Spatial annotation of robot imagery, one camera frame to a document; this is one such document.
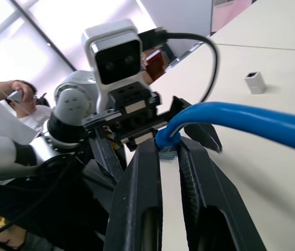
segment blue cable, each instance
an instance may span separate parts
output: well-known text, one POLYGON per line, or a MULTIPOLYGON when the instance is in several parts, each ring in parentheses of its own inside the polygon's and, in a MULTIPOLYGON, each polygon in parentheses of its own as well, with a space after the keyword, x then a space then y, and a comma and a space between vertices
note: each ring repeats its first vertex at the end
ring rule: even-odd
POLYGON ((157 146, 162 149, 179 143, 179 131, 190 123, 218 124, 295 149, 295 115, 222 102, 198 103, 178 113, 157 133, 157 146))

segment white paper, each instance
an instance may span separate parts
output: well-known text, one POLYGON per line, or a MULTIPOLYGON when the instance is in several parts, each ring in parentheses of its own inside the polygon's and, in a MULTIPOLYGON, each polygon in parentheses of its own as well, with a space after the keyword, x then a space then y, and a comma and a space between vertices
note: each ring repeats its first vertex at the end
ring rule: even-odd
POLYGON ((189 251, 181 198, 179 162, 160 161, 163 195, 162 251, 189 251))
POLYGON ((24 125, 0 104, 0 136, 8 137, 19 144, 29 144, 38 132, 24 125))

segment white table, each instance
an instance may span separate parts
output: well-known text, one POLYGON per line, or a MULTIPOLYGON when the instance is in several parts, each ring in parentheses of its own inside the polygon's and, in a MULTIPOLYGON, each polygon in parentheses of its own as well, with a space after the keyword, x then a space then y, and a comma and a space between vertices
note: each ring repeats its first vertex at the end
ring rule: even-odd
MULTIPOLYGON (((295 113, 295 51, 219 46, 221 68, 209 101, 233 102, 295 113), (251 95, 244 77, 261 71, 268 90, 251 95)), ((201 46, 159 78, 160 111, 172 96, 194 104, 207 86, 212 67, 201 46)), ((211 158, 237 186, 268 250, 295 250, 295 150, 248 133, 216 126, 223 153, 211 158)))
POLYGON ((258 0, 213 38, 216 43, 295 50, 295 0, 258 0))

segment man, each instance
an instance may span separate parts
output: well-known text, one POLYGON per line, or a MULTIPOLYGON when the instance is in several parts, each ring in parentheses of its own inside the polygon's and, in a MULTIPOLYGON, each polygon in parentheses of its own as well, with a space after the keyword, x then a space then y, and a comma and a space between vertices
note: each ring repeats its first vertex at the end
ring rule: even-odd
POLYGON ((36 105, 37 89, 27 81, 18 81, 30 87, 32 90, 32 99, 22 102, 15 102, 5 99, 6 102, 15 110, 16 117, 25 125, 36 131, 43 131, 43 124, 51 116, 51 108, 47 106, 36 105))
MULTIPOLYGON (((22 103, 33 102, 35 92, 25 82, 0 82, 0 89, 0 100, 5 98, 4 94, 9 95, 21 89, 24 93, 22 103)), ((72 166, 79 169, 79 162, 75 161, 72 166)), ((70 184, 69 187, 58 189, 50 194, 35 210, 18 220, 16 225, 46 238, 50 243, 65 251, 102 250, 103 241, 95 231, 102 235, 106 234, 108 213, 98 201, 93 199, 93 194, 86 189, 81 179, 74 181, 74 177, 78 177, 75 170, 76 168, 71 168, 71 171, 63 177, 62 184, 70 184)), ((35 177, 30 180, 17 178, 8 181, 8 184, 20 188, 47 189, 56 178, 56 175, 35 177)), ((43 193, 0 188, 0 216, 14 220, 43 193)))

